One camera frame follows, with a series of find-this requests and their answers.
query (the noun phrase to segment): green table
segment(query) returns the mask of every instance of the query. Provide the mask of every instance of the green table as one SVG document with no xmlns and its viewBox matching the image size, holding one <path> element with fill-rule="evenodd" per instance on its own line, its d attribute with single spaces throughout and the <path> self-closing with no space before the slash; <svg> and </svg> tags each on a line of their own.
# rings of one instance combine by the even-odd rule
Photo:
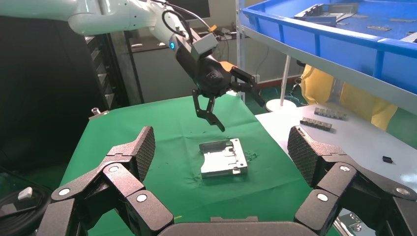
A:
<svg viewBox="0 0 417 236">
<path fill-rule="evenodd" d="M 224 133 L 196 117 L 191 97 L 110 111 L 88 123 L 61 184 L 95 168 L 111 147 L 133 141 L 143 126 L 151 125 L 156 150 L 144 184 L 173 213 L 176 223 L 209 221 L 211 216 L 292 221 L 311 190 L 295 165 L 238 97 L 217 99 L 214 113 L 225 125 Z M 248 174 L 201 179 L 204 157 L 199 144 L 231 138 L 240 139 Z M 114 210 L 89 233 L 132 235 Z"/>
</svg>

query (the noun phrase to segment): blue plastic tray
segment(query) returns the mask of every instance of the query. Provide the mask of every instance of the blue plastic tray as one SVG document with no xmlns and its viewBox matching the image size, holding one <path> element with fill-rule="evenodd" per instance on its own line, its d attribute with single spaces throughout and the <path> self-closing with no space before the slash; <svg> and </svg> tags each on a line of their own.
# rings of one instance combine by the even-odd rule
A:
<svg viewBox="0 0 417 236">
<path fill-rule="evenodd" d="M 358 2 L 357 14 L 368 18 L 347 18 L 341 22 L 348 25 L 336 28 L 293 19 L 315 4 L 350 2 Z M 417 21 L 390 21 L 391 18 L 417 20 L 417 0 L 268 0 L 243 12 L 249 18 L 243 22 L 246 27 L 417 94 L 417 43 L 399 40 L 407 32 L 417 31 Z M 369 25 L 391 30 L 368 29 Z"/>
</svg>

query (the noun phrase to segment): computer monitor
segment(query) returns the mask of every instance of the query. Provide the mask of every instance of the computer monitor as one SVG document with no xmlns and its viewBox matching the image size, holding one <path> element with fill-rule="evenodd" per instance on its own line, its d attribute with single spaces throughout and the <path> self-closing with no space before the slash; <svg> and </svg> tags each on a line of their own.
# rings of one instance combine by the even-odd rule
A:
<svg viewBox="0 0 417 236">
<path fill-rule="evenodd" d="M 210 17 L 209 0 L 169 0 L 169 3 L 185 8 L 201 18 Z M 187 21 L 195 18 L 187 13 L 178 11 Z"/>
</svg>

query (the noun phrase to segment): robotic arm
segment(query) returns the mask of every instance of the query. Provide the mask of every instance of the robotic arm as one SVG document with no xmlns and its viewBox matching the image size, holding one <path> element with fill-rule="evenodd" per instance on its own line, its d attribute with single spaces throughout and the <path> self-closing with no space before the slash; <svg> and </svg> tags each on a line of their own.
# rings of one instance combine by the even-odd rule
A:
<svg viewBox="0 0 417 236">
<path fill-rule="evenodd" d="M 217 125 L 221 131 L 225 127 L 212 111 L 215 99 L 228 90 L 250 93 L 260 106 L 264 106 L 265 101 L 259 96 L 259 89 L 250 74 L 234 66 L 225 69 L 211 56 L 217 46 L 212 29 L 202 21 L 211 33 L 201 38 L 175 9 L 186 11 L 165 0 L 5 0 L 0 3 L 0 15 L 67 21 L 82 35 L 148 27 L 158 40 L 170 46 L 177 61 L 196 84 L 197 90 L 192 94 L 197 116 L 206 119 L 210 125 Z M 205 110 L 200 108 L 199 95 L 209 99 Z"/>
</svg>

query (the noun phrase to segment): white table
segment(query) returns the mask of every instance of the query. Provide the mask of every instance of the white table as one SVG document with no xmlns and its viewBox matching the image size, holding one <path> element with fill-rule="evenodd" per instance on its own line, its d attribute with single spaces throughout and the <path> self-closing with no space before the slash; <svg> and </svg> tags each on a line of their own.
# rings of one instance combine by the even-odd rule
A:
<svg viewBox="0 0 417 236">
<path fill-rule="evenodd" d="M 347 114 L 346 120 L 337 120 L 314 114 L 316 107 L 328 108 Z M 390 178 L 417 192 L 417 150 L 394 136 L 372 125 L 338 104 L 327 103 L 255 116 L 271 137 L 288 155 L 287 142 L 291 127 L 300 125 L 303 118 L 311 118 L 332 124 L 332 132 L 301 125 L 314 140 L 341 147 L 359 165 Z M 391 157 L 392 164 L 382 161 Z M 367 227 L 357 236 L 375 235 Z"/>
</svg>

